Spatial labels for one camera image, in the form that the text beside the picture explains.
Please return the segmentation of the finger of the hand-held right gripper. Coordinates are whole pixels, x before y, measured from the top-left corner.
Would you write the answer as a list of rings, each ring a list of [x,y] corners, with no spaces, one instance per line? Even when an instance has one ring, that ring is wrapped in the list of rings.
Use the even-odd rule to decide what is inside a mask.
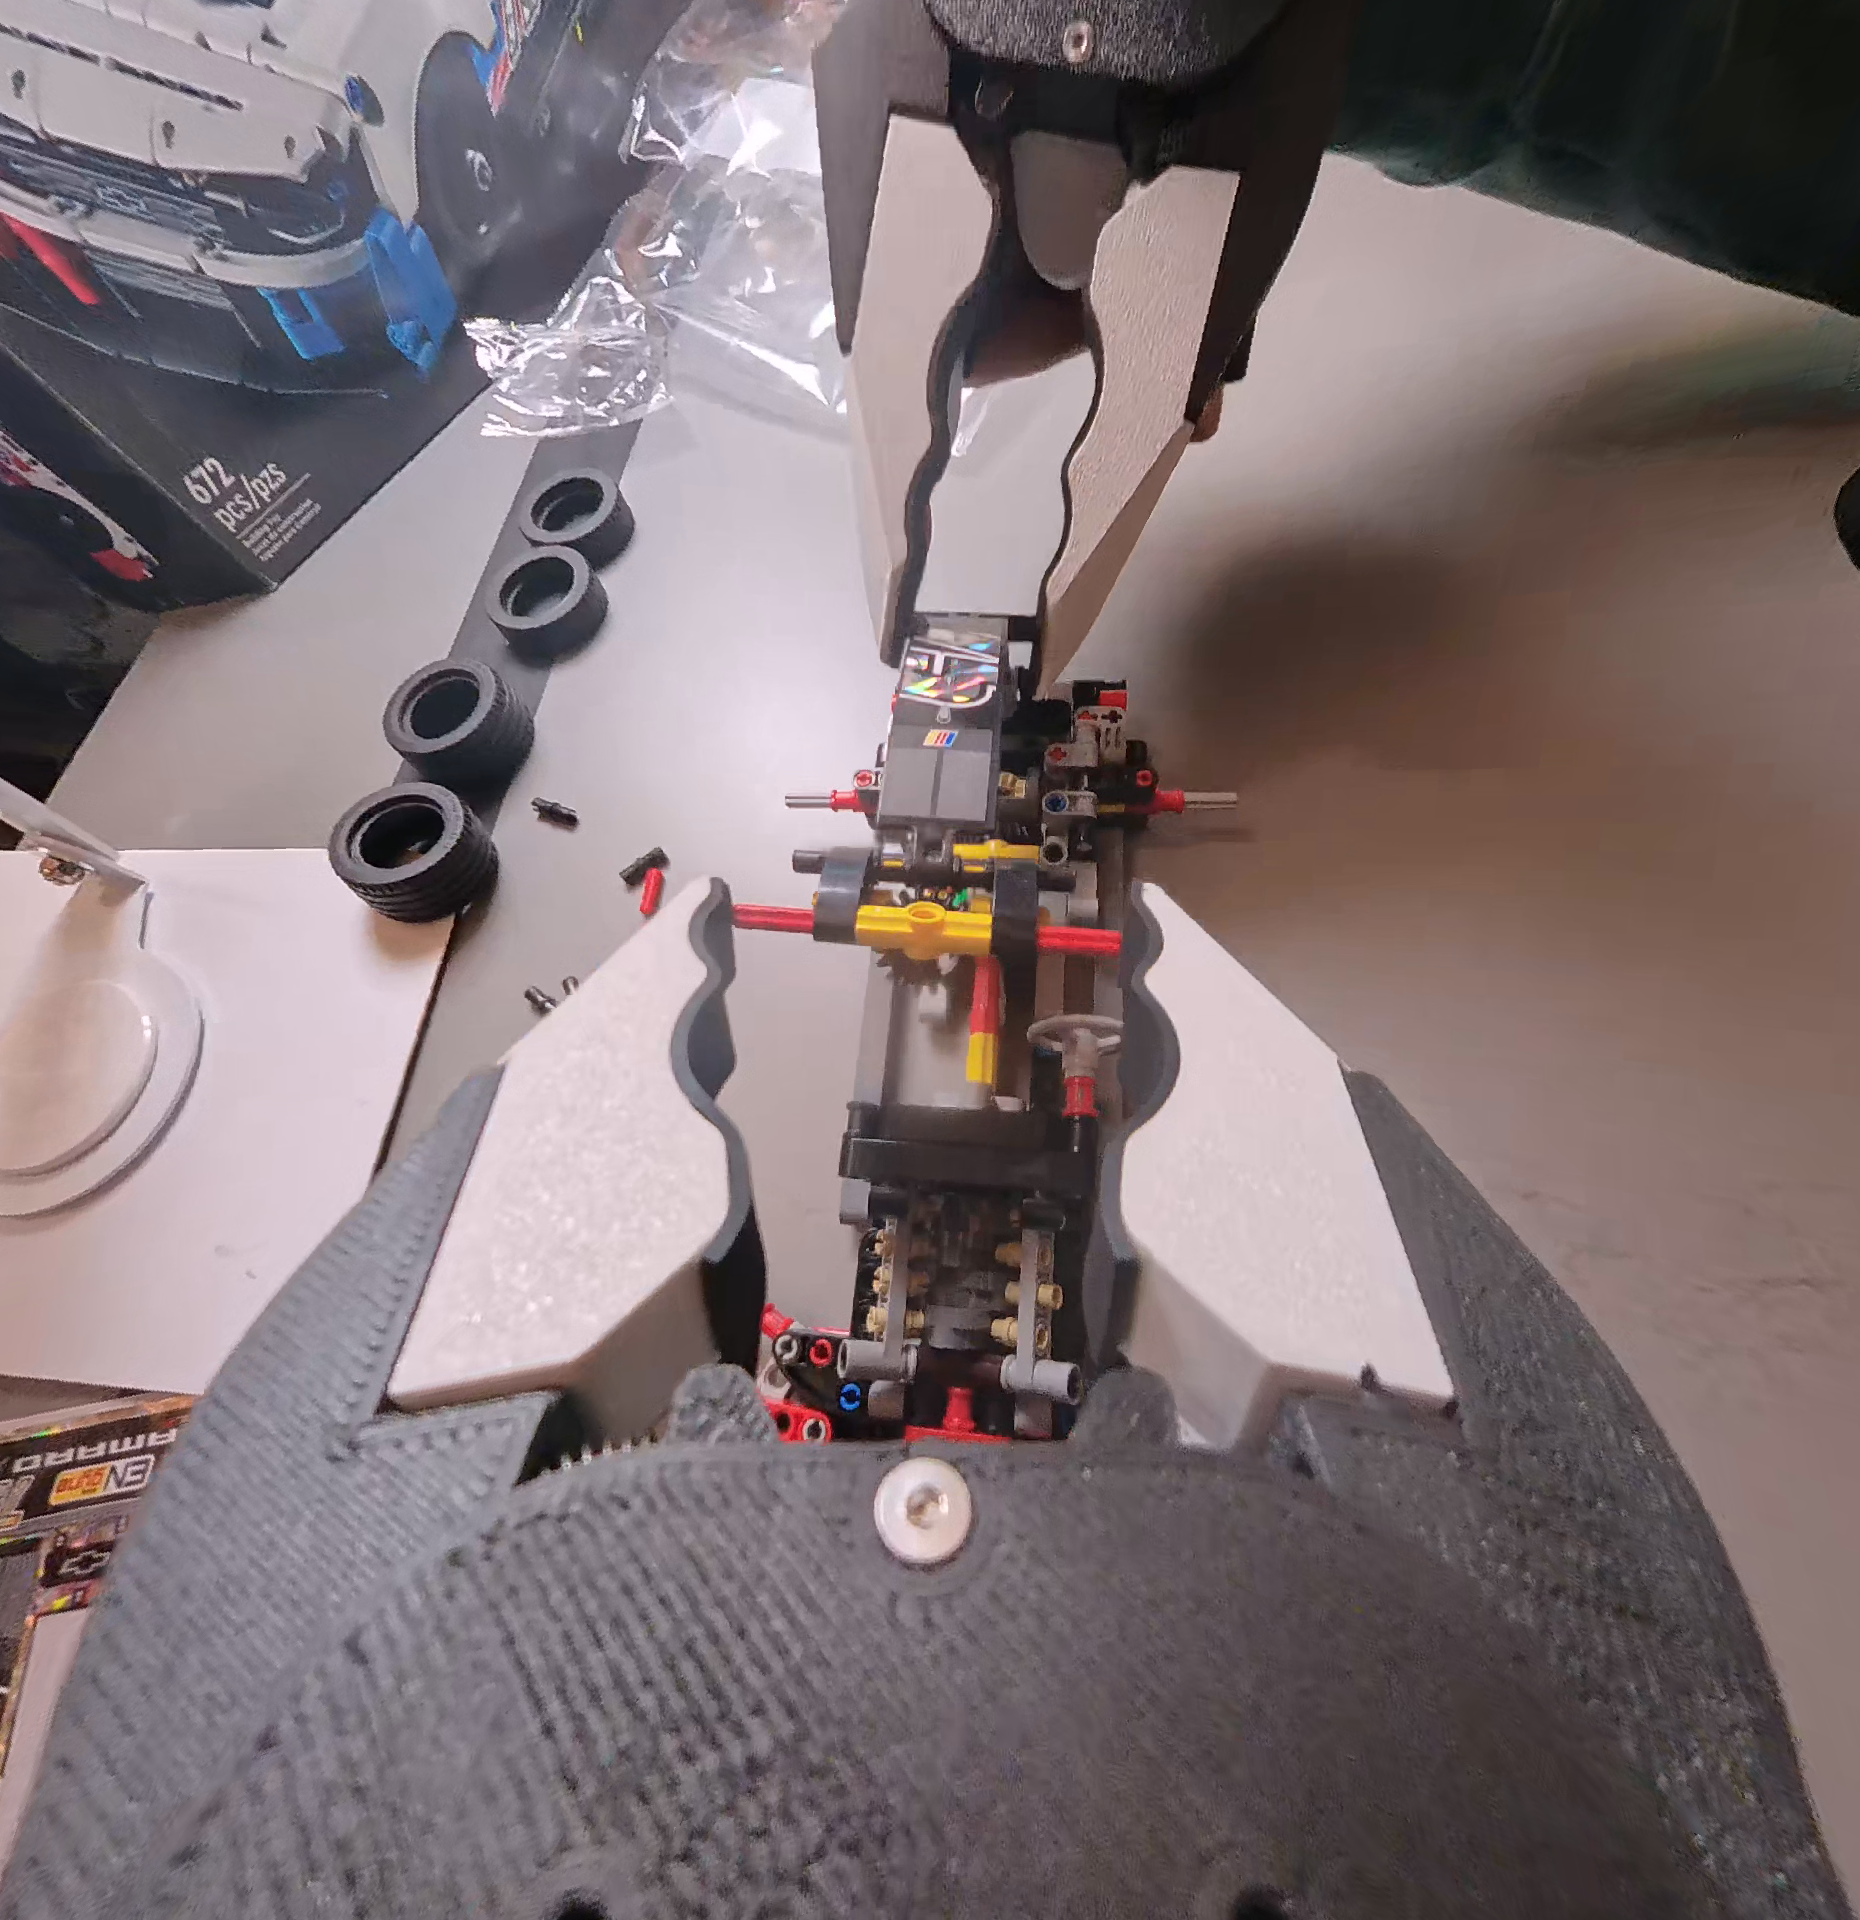
[[[857,540],[870,623],[897,665],[917,618],[962,378],[1015,259],[1005,127],[889,120],[847,349]]]
[[[1130,187],[1098,237],[1085,283],[1098,389],[1063,466],[1045,669],[1063,669],[1085,642],[1192,442],[1192,375],[1235,196],[1229,172],[1162,172]]]

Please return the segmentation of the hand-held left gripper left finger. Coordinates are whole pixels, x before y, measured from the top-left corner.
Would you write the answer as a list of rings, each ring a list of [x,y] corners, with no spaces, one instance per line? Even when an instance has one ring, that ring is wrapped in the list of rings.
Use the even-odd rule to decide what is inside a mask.
[[[715,875],[613,952],[502,1061],[389,1379],[407,1412],[558,1390],[635,1438],[708,1361],[756,1364],[731,891]]]

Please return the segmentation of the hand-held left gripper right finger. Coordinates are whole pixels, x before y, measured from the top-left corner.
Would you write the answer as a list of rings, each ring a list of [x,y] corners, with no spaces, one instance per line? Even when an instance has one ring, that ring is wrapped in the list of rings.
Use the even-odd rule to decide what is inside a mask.
[[[1442,1408],[1450,1369],[1338,1056],[1158,885],[1134,888],[1133,932],[1121,1355],[1214,1450],[1265,1439],[1291,1396]]]

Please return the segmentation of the lego car chassis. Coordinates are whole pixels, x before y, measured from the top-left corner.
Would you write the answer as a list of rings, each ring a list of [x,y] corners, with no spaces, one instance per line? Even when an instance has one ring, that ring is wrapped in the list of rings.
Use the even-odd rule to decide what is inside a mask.
[[[1168,784],[1133,727],[1121,678],[1039,696],[1081,703],[1095,687],[1124,691],[1124,737],[1149,767],[1134,776],[1142,797],[1106,802],[1119,834],[1101,895],[1119,907],[1124,945],[1134,836],[1158,819],[1235,809],[1238,797]],[[774,1304],[760,1313],[759,1396],[788,1444],[1047,1442],[1076,1424],[1098,1369],[1080,1291],[1099,1162],[1124,1114],[1119,955],[1098,968],[1095,989],[1098,1019],[1071,1019],[1061,1056],[1034,1028],[1029,1110],[871,1110],[851,1102],[854,1073],[838,1156],[840,1218],[857,1235],[847,1309],[838,1324]]]

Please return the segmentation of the white book stand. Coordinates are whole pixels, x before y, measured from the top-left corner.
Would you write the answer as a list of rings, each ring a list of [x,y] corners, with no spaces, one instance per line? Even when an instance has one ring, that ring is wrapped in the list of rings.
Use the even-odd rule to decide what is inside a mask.
[[[373,1176],[449,924],[0,819],[0,1379],[200,1392]]]

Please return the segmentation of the black yellow lego wing assembly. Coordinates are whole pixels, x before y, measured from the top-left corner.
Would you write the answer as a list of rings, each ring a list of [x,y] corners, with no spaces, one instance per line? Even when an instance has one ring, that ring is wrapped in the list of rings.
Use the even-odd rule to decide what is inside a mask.
[[[871,764],[847,790],[788,799],[867,836],[792,855],[808,907],[736,900],[733,924],[870,957],[854,1104],[1029,1110],[1034,1028],[1061,1056],[1069,1022],[1098,1019],[1098,968],[1121,947],[1106,802],[1142,797],[1149,771],[1124,726],[1121,687],[1039,696],[1030,618],[921,614]]]

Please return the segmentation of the black rubber lego tire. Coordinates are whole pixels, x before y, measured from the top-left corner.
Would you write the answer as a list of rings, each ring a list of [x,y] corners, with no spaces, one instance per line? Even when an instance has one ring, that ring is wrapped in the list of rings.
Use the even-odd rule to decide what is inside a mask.
[[[382,733],[421,780],[484,793],[531,755],[534,715],[489,663],[439,660],[389,695]]]
[[[635,535],[619,482],[601,466],[569,466],[528,482],[518,526],[524,540],[566,547],[596,570],[619,560]]]
[[[327,855],[367,907],[400,924],[451,918],[493,888],[501,858],[471,802],[430,780],[395,784],[352,802]]]
[[[571,545],[540,545],[491,575],[491,626],[524,660],[558,660],[589,643],[606,620],[606,589]]]

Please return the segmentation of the lego instruction booklet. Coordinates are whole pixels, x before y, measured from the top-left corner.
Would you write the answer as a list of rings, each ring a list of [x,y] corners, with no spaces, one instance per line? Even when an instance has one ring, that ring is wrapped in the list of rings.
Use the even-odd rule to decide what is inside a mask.
[[[0,1873],[87,1611],[192,1396],[133,1396],[0,1424]]]

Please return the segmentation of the dark lego set box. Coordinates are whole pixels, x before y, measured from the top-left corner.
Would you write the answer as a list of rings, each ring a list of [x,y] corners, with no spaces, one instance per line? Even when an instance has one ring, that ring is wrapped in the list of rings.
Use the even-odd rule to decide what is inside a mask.
[[[0,2],[0,514],[136,605],[277,586],[589,270],[682,10]]]

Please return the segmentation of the person's right hand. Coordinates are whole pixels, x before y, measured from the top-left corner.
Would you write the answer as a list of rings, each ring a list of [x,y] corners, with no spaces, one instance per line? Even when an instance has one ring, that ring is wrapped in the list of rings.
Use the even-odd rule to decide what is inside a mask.
[[[953,388],[999,388],[1085,353],[1095,388],[1089,426],[1179,432],[1191,444],[1214,437],[1229,381],[1245,372],[1257,319],[1229,342],[1216,381],[1197,381],[1202,344],[1175,325],[1144,325],[1142,315],[1099,316],[1089,296],[1017,281],[982,315]]]

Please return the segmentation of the crumpled clear plastic bag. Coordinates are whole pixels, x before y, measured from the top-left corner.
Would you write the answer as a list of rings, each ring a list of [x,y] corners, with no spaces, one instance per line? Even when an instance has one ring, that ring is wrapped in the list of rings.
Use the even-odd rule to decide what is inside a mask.
[[[638,187],[547,319],[470,320],[489,437],[554,441],[685,394],[818,432],[844,420],[815,54],[838,2],[702,2],[638,81]]]

